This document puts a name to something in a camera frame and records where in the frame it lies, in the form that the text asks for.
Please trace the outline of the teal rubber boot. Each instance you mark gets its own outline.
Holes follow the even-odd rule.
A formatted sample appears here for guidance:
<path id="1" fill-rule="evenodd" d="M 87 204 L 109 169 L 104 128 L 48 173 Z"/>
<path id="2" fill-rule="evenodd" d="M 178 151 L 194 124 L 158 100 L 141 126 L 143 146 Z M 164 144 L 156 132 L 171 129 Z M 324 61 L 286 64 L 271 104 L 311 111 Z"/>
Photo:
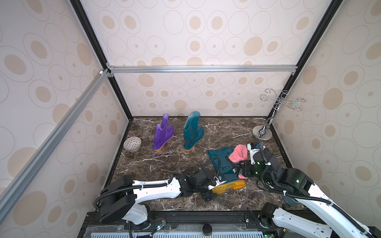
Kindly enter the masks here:
<path id="1" fill-rule="evenodd" d="M 226 179 L 226 182 L 224 184 L 212 189 L 213 193 L 222 194 L 228 189 L 237 190 L 246 186 L 246 182 L 243 179 L 239 179 L 237 177 L 237 175 L 233 171 L 232 165 L 226 159 L 226 157 L 229 157 L 230 154 L 233 153 L 233 151 L 234 149 L 231 146 L 208 151 L 210 160 L 212 160 L 215 157 L 220 158 L 221 168 L 219 174 Z"/>
<path id="2" fill-rule="evenodd" d="M 184 125 L 184 150 L 189 152 L 204 137 L 204 127 L 199 126 L 200 112 L 194 111 L 188 116 Z"/>

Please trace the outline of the pink cloth black trim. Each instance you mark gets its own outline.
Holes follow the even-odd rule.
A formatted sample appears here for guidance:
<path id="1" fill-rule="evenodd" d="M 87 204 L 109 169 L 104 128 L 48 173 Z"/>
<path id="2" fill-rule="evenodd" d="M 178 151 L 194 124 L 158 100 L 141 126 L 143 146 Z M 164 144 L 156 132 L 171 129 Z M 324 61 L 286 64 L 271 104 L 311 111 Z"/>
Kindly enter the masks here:
<path id="1" fill-rule="evenodd" d="M 246 146 L 239 144 L 235 147 L 234 151 L 226 158 L 229 164 L 233 167 L 234 173 L 236 173 L 236 175 L 240 179 L 247 179 L 247 177 L 244 176 L 243 168 L 240 164 L 242 161 L 247 161 L 247 153 L 248 151 Z"/>

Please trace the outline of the purple rubber boot yellow sole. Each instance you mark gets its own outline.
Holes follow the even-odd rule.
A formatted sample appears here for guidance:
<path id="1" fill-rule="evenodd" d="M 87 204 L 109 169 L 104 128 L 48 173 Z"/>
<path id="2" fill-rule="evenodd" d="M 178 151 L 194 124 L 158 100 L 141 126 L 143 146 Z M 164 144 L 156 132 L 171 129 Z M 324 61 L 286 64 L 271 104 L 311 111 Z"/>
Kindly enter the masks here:
<path id="1" fill-rule="evenodd" d="M 173 125 L 168 124 L 169 115 L 164 114 L 162 123 L 157 124 L 153 141 L 153 150 L 160 151 L 166 142 L 168 142 L 174 135 L 175 129 Z"/>

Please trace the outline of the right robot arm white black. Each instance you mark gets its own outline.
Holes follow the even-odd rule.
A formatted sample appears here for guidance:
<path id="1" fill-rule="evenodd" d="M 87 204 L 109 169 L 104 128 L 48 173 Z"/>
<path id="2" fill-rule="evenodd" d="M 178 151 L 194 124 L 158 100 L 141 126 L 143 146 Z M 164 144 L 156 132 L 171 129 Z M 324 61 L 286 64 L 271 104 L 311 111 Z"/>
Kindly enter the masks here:
<path id="1" fill-rule="evenodd" d="M 266 203 L 258 215 L 260 225 L 285 228 L 307 238 L 379 238 L 381 231 L 368 227 L 339 207 L 304 172 L 284 168 L 268 148 L 250 143 L 239 145 L 228 157 L 240 179 L 257 177 L 266 191 L 300 203 L 317 215 L 323 223 L 291 214 L 281 207 Z"/>

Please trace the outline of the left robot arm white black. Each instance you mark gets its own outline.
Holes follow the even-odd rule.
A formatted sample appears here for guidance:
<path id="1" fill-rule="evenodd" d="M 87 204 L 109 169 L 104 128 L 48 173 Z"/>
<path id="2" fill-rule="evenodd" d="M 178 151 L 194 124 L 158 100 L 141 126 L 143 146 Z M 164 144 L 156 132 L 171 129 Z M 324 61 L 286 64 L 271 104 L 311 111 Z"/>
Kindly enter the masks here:
<path id="1" fill-rule="evenodd" d="M 220 158 L 215 157 L 195 173 L 171 175 L 166 180 L 138 181 L 129 175 L 122 176 L 101 191 L 93 206 L 100 211 L 104 224 L 125 220 L 140 225 L 151 219 L 149 207 L 142 202 L 189 197 L 195 193 L 205 201 L 212 200 L 212 190 L 226 182 L 220 170 Z"/>

